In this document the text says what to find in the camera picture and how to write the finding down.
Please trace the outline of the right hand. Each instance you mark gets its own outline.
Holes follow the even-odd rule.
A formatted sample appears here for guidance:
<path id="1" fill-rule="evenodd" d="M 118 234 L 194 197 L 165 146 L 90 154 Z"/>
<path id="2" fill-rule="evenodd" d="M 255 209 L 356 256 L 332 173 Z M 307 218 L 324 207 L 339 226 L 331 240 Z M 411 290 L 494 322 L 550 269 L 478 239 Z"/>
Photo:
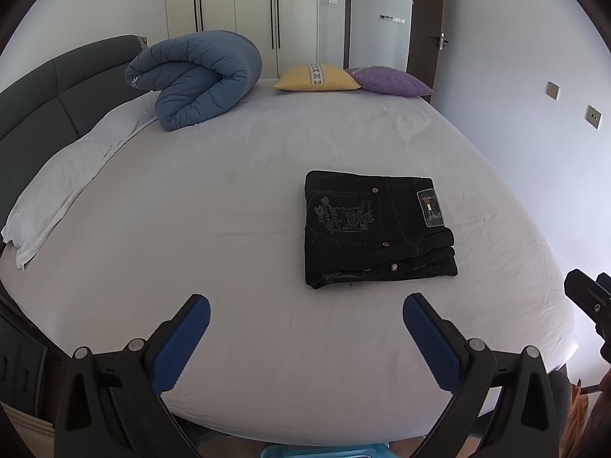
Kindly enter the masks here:
<path id="1" fill-rule="evenodd" d="M 588 396 L 570 384 L 569 416 L 560 441 L 560 457 L 611 458 L 610 372 L 598 384 L 600 393 L 590 414 Z"/>

